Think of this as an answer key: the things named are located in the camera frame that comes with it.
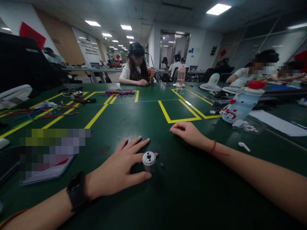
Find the pixelated blur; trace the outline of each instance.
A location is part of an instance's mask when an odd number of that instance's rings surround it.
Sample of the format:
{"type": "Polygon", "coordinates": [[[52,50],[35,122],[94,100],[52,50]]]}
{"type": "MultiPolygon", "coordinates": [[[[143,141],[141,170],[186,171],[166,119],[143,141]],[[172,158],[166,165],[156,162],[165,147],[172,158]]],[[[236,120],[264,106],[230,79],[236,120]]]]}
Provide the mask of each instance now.
{"type": "Polygon", "coordinates": [[[20,138],[20,182],[79,153],[91,137],[90,129],[27,129],[20,138]]]}

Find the hand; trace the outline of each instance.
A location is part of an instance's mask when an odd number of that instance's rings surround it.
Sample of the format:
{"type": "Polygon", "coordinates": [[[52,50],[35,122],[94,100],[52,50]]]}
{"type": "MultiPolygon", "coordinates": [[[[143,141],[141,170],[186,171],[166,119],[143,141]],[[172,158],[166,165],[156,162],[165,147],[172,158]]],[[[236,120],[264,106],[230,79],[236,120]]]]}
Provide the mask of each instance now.
{"type": "Polygon", "coordinates": [[[137,81],[137,85],[139,86],[146,86],[148,85],[148,82],[144,79],[137,81]]]}
{"type": "Polygon", "coordinates": [[[139,136],[127,145],[128,139],[124,140],[112,156],[86,175],[86,193],[90,200],[115,194],[151,178],[151,173],[146,171],[130,174],[131,166],[142,162],[144,155],[144,153],[136,153],[149,142],[148,138],[138,143],[141,138],[139,136]]]}
{"type": "Polygon", "coordinates": [[[207,146],[212,142],[210,139],[201,134],[191,122],[177,122],[170,128],[170,131],[173,134],[180,136],[190,145],[202,150],[206,150],[207,146]]]}

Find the small metal motor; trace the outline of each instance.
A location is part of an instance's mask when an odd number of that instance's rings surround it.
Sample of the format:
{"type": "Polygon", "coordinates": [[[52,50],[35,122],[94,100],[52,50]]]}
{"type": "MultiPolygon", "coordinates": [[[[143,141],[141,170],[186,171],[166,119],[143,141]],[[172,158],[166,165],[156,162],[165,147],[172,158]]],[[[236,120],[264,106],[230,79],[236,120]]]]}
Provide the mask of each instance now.
{"type": "Polygon", "coordinates": [[[153,152],[146,152],[143,156],[143,166],[145,171],[153,173],[156,165],[156,155],[153,152]]]}

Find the laptop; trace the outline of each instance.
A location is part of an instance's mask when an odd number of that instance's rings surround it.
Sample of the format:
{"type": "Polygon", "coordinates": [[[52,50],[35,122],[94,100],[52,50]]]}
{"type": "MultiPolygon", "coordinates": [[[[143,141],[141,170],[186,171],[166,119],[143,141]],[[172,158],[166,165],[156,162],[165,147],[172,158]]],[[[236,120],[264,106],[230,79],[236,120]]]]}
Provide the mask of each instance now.
{"type": "Polygon", "coordinates": [[[190,70],[196,70],[197,69],[197,65],[190,65],[190,70]]]}

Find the red banner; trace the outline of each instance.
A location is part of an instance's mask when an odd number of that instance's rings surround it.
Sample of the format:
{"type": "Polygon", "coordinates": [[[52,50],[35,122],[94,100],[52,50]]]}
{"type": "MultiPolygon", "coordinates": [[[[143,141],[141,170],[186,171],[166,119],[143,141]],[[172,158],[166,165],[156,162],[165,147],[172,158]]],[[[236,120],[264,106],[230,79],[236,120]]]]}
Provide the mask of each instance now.
{"type": "Polygon", "coordinates": [[[41,50],[44,48],[46,38],[24,22],[21,24],[19,36],[34,39],[41,50]]]}

